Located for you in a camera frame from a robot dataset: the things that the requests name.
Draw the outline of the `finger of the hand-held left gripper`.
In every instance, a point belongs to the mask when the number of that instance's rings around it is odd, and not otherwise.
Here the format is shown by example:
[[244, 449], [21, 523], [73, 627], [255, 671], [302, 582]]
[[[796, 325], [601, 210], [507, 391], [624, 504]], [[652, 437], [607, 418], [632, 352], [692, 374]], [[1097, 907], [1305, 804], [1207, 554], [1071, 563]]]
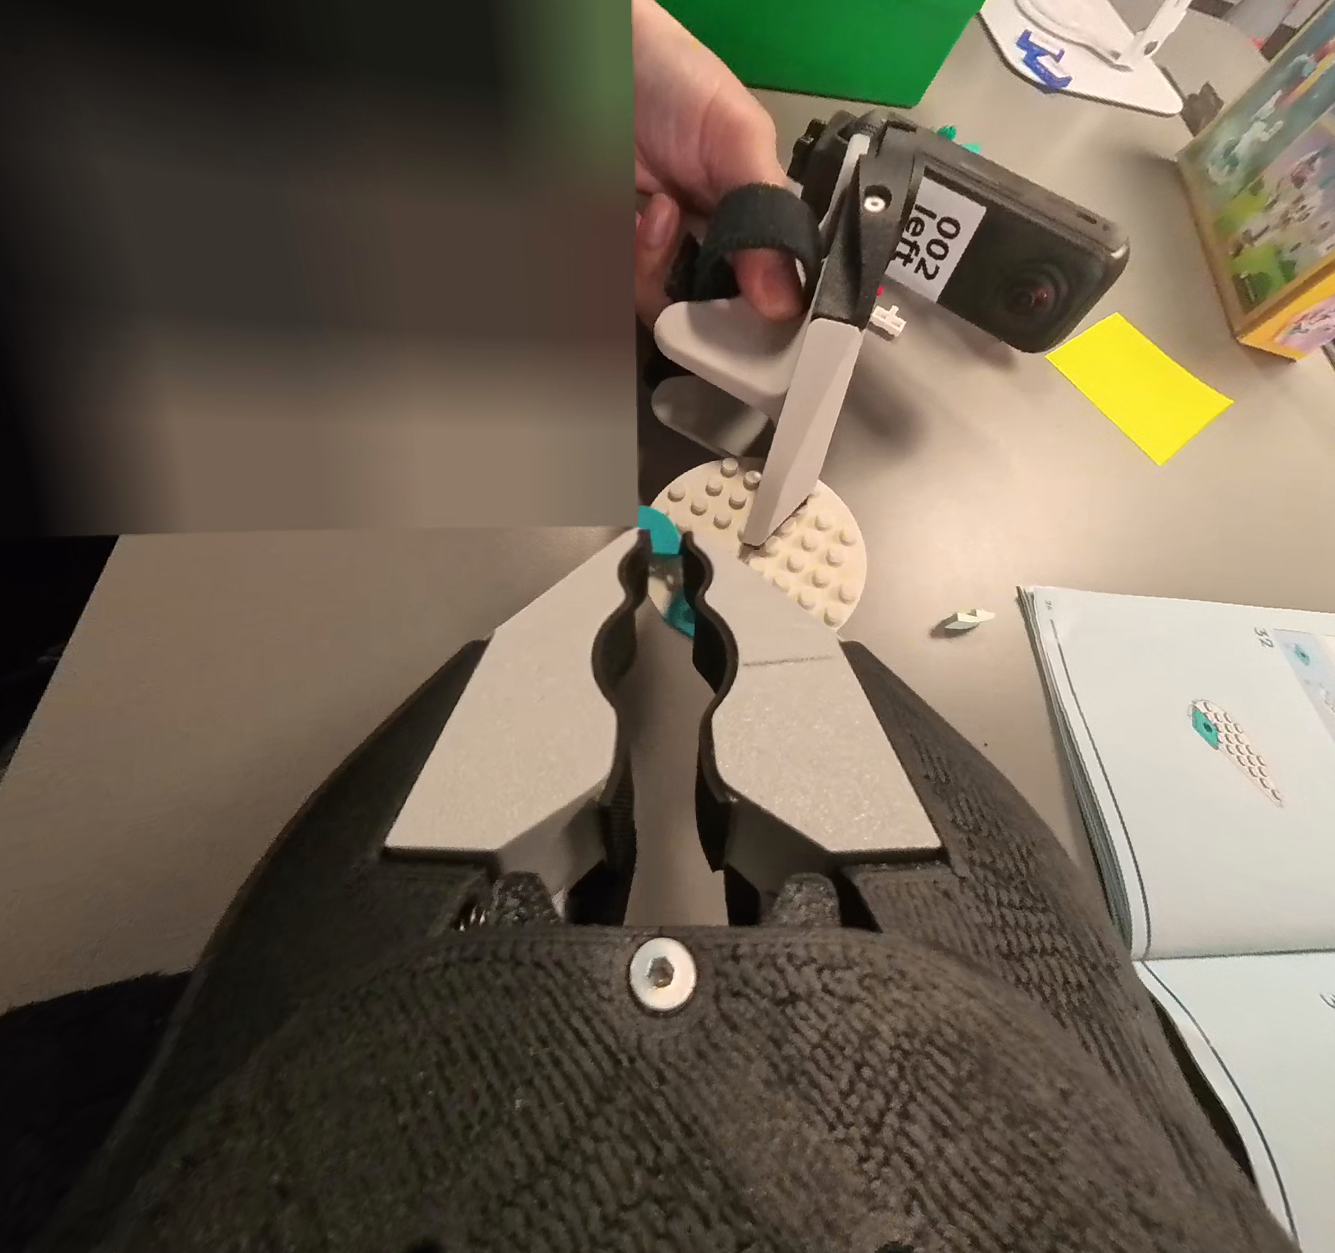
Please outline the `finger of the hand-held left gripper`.
[[743, 543], [765, 543], [815, 489], [864, 330], [825, 316], [806, 323]]

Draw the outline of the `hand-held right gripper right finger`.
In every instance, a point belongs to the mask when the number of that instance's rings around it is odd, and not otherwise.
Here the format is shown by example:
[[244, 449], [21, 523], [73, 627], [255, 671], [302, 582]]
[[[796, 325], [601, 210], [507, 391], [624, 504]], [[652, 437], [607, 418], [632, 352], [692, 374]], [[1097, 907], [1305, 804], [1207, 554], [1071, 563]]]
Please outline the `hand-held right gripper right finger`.
[[741, 560], [681, 544], [692, 663], [713, 690], [695, 819], [746, 880], [939, 861], [942, 840], [838, 635]]

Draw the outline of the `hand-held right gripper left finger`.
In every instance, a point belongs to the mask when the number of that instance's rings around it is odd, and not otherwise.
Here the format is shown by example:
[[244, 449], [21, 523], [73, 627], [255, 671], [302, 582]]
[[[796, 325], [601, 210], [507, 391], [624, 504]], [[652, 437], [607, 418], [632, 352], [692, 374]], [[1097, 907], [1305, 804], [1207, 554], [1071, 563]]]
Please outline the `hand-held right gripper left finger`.
[[614, 696], [643, 599], [645, 531], [626, 530], [497, 627], [388, 851], [536, 874], [578, 920], [623, 923], [637, 839]]

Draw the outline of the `round tan lego plate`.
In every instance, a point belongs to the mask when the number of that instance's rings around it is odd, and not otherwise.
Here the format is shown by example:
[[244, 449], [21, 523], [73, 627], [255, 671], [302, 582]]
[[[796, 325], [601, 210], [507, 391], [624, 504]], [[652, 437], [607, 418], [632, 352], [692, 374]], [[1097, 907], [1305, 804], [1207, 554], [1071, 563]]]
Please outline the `round tan lego plate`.
[[763, 463], [724, 458], [681, 473], [648, 505], [663, 511], [681, 534], [743, 560], [827, 627], [841, 628], [856, 609], [867, 577], [867, 546], [847, 502], [827, 484], [815, 489], [765, 543], [741, 534]]

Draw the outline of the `teal square lego tile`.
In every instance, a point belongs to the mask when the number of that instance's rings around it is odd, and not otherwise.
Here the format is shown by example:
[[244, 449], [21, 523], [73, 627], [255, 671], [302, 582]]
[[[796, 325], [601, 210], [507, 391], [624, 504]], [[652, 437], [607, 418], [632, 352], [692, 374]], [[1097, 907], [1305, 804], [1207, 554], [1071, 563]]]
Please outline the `teal square lego tile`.
[[685, 593], [681, 531], [668, 514], [643, 505], [639, 508], [639, 527], [648, 531], [650, 543], [648, 596], [668, 625], [692, 638], [695, 612]]

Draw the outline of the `open lego instruction booklet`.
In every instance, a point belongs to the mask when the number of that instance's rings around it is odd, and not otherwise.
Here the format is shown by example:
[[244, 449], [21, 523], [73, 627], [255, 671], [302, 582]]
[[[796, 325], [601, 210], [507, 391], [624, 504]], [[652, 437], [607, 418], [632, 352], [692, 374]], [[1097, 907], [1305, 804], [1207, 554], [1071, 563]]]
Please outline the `open lego instruction booklet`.
[[1302, 1249], [1334, 1248], [1334, 616], [1028, 586], [1111, 916]]

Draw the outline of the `colourful lego set box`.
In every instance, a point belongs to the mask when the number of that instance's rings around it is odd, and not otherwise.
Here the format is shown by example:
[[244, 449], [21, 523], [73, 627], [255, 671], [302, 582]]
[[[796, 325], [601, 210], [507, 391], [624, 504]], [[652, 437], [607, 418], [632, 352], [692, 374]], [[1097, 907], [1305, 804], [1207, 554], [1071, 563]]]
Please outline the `colourful lego set box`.
[[1334, 340], [1334, 0], [1176, 157], [1234, 338]]

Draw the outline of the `person's left hand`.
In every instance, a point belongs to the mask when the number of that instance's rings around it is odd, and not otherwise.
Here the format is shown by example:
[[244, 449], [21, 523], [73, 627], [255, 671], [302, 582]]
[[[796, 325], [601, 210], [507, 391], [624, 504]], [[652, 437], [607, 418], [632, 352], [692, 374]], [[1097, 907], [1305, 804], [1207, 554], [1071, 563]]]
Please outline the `person's left hand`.
[[688, 215], [731, 190], [785, 186], [770, 115], [731, 69], [655, 0], [630, 0], [637, 215], [636, 314], [652, 329]]

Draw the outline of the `white stand with poles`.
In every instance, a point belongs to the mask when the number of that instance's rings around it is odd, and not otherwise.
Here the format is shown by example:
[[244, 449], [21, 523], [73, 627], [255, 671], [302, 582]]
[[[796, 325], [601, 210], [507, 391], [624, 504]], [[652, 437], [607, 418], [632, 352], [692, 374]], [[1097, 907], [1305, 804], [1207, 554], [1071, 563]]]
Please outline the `white stand with poles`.
[[1004, 63], [1029, 83], [1171, 116], [1184, 96], [1153, 56], [1192, 1], [1163, 0], [1142, 30], [1110, 0], [987, 0], [978, 15]]

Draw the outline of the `yellow sticky note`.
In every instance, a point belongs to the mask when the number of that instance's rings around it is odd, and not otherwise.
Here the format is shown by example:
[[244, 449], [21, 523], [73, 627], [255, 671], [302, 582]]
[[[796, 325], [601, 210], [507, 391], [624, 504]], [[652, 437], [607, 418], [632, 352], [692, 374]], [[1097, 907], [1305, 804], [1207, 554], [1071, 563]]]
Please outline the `yellow sticky note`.
[[1046, 359], [1152, 462], [1163, 466], [1233, 405], [1123, 313], [1111, 313]]

